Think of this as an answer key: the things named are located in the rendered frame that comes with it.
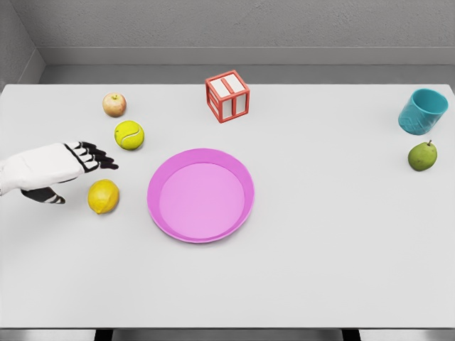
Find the yellow-green tennis ball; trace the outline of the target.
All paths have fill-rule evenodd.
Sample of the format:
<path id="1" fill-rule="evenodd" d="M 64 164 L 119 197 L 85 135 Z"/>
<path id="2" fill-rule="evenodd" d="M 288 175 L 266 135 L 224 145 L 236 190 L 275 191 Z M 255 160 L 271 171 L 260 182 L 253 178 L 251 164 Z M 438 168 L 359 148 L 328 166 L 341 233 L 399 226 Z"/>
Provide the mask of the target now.
<path id="1" fill-rule="evenodd" d="M 145 134 L 140 124 L 127 120 L 119 123 L 114 129 L 114 140 L 120 148 L 133 151 L 141 147 Z"/>

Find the red-yellow apple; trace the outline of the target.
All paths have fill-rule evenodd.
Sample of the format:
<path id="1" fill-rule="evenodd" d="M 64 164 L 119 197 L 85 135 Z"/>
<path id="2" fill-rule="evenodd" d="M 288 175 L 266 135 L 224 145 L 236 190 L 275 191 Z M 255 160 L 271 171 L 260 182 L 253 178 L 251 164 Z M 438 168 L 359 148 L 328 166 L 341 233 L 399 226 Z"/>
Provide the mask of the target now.
<path id="1" fill-rule="evenodd" d="M 110 117 L 120 117 L 124 114 L 127 108 L 125 97 L 118 92 L 110 92 L 106 94 L 102 100 L 102 108 Z"/>

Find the green pear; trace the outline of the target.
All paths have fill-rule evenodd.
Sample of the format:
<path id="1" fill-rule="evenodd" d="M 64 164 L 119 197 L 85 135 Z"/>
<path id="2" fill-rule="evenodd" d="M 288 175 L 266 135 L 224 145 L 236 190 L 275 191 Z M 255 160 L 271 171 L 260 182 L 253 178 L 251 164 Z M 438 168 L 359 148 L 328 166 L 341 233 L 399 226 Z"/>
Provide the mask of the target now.
<path id="1" fill-rule="evenodd" d="M 415 171 L 425 171 L 437 161 L 437 148 L 432 140 L 422 142 L 413 147 L 408 153 L 408 163 Z"/>

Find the pink round plate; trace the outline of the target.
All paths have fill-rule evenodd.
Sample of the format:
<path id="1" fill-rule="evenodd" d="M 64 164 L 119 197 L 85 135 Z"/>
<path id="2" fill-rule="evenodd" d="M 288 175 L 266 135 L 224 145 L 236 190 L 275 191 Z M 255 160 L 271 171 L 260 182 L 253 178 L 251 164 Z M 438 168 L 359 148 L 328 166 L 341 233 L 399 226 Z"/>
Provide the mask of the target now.
<path id="1" fill-rule="evenodd" d="M 250 216 L 255 187 L 246 166 L 223 151 L 195 148 L 162 163 L 147 190 L 152 220 L 168 236 L 204 244 L 236 232 Z"/>

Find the red and white cube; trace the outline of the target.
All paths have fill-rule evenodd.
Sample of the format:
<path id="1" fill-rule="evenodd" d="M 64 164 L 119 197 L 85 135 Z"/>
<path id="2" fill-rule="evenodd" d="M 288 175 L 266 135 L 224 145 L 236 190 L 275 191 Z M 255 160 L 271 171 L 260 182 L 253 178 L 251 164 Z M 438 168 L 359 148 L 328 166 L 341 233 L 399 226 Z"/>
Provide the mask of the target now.
<path id="1" fill-rule="evenodd" d="M 219 123 L 246 115 L 250 106 L 250 89 L 236 70 L 205 80 L 206 102 Z"/>

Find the teal cup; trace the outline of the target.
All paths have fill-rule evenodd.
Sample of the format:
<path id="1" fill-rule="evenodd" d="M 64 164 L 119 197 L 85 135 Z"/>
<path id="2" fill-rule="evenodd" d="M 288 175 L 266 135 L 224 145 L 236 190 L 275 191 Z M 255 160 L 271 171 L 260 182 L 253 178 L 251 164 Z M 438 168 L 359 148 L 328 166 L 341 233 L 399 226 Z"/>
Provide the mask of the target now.
<path id="1" fill-rule="evenodd" d="M 449 108 L 446 97 L 427 88 L 415 90 L 398 116 L 399 126 L 409 134 L 428 133 Z"/>

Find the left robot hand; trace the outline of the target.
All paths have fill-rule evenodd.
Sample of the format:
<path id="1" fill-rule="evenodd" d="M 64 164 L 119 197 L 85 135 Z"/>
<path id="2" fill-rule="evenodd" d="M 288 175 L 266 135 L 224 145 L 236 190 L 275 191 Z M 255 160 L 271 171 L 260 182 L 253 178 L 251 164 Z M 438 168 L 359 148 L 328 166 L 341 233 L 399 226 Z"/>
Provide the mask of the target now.
<path id="1" fill-rule="evenodd" d="M 86 141 L 34 148 L 0 161 L 0 197 L 20 190 L 33 201 L 63 205 L 65 198 L 52 185 L 72 181 L 98 168 L 118 167 L 105 151 Z"/>

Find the yellow lemon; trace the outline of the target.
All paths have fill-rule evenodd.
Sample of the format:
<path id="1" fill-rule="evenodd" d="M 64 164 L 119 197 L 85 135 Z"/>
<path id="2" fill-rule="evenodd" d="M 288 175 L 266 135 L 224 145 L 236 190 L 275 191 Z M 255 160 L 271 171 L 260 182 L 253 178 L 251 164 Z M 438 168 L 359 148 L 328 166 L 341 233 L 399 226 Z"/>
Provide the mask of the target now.
<path id="1" fill-rule="evenodd" d="M 119 188 L 108 179 L 93 183 L 87 193 L 87 203 L 98 215 L 111 212 L 119 202 Z"/>

